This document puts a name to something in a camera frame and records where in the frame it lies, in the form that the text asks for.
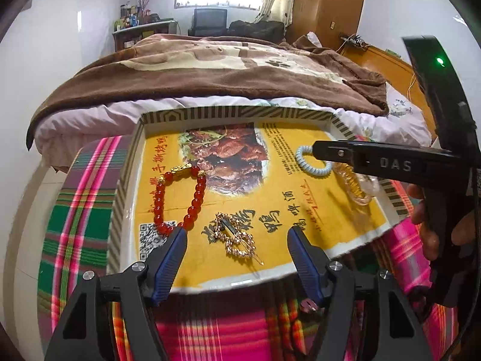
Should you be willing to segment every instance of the cabinet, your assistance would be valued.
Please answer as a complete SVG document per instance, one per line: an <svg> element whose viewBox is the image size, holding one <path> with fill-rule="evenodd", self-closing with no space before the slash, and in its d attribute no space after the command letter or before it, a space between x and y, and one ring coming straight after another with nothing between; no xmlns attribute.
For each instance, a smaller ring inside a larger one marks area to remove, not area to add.
<svg viewBox="0 0 481 361"><path fill-rule="evenodd" d="M293 22L287 28L289 43L315 32L324 47L337 50L342 33L357 32L364 0L294 0Z"/></svg>
<svg viewBox="0 0 481 361"><path fill-rule="evenodd" d="M115 41L115 51L120 51L127 46L132 47L136 42L144 39L153 33L177 33L177 22L175 20L164 20L157 23L142 24L135 27L124 28L112 33Z"/></svg>

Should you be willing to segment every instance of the printed roast duck picture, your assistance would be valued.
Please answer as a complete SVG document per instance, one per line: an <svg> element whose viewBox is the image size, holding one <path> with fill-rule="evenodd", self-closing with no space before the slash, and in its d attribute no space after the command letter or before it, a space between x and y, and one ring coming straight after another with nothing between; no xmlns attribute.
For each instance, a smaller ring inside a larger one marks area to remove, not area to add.
<svg viewBox="0 0 481 361"><path fill-rule="evenodd" d="M208 188L219 194L247 194L267 175L267 145L254 123L187 130L179 146L184 162L203 169Z"/></svg>

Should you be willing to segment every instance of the brown blanket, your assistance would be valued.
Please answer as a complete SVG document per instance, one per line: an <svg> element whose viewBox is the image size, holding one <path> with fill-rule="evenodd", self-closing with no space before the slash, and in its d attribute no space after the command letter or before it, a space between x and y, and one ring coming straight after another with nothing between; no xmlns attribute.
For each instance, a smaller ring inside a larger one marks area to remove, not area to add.
<svg viewBox="0 0 481 361"><path fill-rule="evenodd" d="M26 144L42 119L61 110L162 97L302 97L321 106L376 116L389 112L386 80L306 37L294 47L238 37L153 35L104 57L59 86L32 117Z"/></svg>

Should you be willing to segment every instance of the gold hair clip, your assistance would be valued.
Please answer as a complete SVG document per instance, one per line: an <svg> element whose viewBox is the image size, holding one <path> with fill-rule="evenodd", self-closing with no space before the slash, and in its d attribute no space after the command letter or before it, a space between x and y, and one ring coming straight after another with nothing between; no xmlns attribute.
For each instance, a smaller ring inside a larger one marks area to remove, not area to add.
<svg viewBox="0 0 481 361"><path fill-rule="evenodd" d="M229 230L232 236L225 234L225 230ZM232 217L224 213L217 213L216 230L213 235L225 244L225 251L228 255L234 255L238 258L254 258L259 264L264 265L264 262L256 253L254 237L250 233L240 230L239 224ZM240 244L244 246L245 250L235 247Z"/></svg>

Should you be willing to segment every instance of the floor tile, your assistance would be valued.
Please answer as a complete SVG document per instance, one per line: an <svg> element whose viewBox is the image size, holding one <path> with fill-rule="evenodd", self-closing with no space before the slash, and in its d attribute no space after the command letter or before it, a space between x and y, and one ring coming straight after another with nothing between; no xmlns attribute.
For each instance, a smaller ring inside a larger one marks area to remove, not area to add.
<svg viewBox="0 0 481 361"><path fill-rule="evenodd" d="M59 171L55 172L55 170L50 167L45 177L43 179L43 183L64 183L67 174L65 172Z"/></svg>
<svg viewBox="0 0 481 361"><path fill-rule="evenodd" d="M38 279L43 240L62 183L42 183L27 215L18 249L16 268Z"/></svg>
<svg viewBox="0 0 481 361"><path fill-rule="evenodd" d="M37 280L15 269L14 297L18 350L25 361L42 361L44 355L37 322Z"/></svg>

